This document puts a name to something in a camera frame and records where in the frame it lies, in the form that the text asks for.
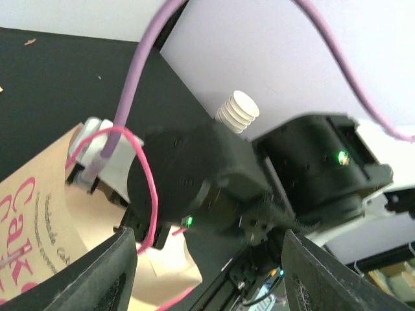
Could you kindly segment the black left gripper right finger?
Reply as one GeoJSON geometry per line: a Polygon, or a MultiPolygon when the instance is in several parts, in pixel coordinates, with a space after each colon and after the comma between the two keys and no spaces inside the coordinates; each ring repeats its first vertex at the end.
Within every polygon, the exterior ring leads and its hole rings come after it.
{"type": "Polygon", "coordinates": [[[291,230],[285,233],[281,263],[291,310],[411,310],[291,230]]]}

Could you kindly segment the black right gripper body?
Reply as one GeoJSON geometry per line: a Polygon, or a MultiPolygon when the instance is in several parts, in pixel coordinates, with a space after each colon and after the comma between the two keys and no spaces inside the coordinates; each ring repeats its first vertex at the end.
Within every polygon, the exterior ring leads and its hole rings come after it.
{"type": "MultiPolygon", "coordinates": [[[[132,210],[127,209],[121,219],[119,228],[130,227],[134,231],[136,242],[142,243],[148,235],[150,222],[137,217],[132,210]]],[[[171,225],[157,224],[152,248],[163,249],[169,236],[171,225]]]]}

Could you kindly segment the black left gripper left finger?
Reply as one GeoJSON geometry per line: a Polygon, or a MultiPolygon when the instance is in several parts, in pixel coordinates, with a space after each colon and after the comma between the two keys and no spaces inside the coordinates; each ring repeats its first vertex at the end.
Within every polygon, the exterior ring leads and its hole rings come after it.
{"type": "Polygon", "coordinates": [[[1,310],[127,310],[136,267],[134,232],[123,229],[1,310]]]}

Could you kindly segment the cream cakes paper bag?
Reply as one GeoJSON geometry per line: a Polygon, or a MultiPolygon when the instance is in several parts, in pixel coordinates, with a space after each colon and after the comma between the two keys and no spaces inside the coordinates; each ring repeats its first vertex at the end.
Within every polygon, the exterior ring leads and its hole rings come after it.
{"type": "MultiPolygon", "coordinates": [[[[46,280],[113,235],[123,210],[103,192],[90,195],[65,183],[75,126],[1,183],[1,308],[35,289],[56,294],[46,280]]],[[[165,310],[202,282],[185,237],[169,230],[162,250],[138,257],[129,310],[165,310]]]]}

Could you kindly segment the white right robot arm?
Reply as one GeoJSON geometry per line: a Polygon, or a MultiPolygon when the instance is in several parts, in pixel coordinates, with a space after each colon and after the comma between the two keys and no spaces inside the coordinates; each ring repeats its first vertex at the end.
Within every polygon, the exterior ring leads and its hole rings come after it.
{"type": "Polygon", "coordinates": [[[258,245],[274,228],[303,233],[365,214],[364,202],[414,185],[414,145],[346,115],[310,114],[253,141],[208,121],[148,132],[143,151],[158,195],[152,219],[139,159],[127,175],[121,227],[164,247],[174,227],[258,245]]]}

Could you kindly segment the stack of paper cups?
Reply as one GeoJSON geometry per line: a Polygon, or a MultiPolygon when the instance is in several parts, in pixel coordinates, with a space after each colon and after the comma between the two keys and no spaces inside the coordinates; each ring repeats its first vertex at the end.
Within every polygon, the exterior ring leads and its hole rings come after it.
{"type": "Polygon", "coordinates": [[[260,110],[255,101],[246,93],[237,90],[217,110],[215,120],[223,123],[233,133],[240,134],[258,116],[260,116],[260,110]]]}

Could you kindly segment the small brown debris scrap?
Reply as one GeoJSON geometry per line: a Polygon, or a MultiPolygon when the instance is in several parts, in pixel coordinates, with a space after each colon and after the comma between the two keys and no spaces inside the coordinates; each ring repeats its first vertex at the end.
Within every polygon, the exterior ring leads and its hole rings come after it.
{"type": "Polygon", "coordinates": [[[33,43],[35,43],[35,42],[36,42],[36,38],[33,38],[33,39],[31,39],[31,40],[26,41],[26,42],[24,43],[24,46],[31,45],[31,44],[33,44],[33,43]]]}

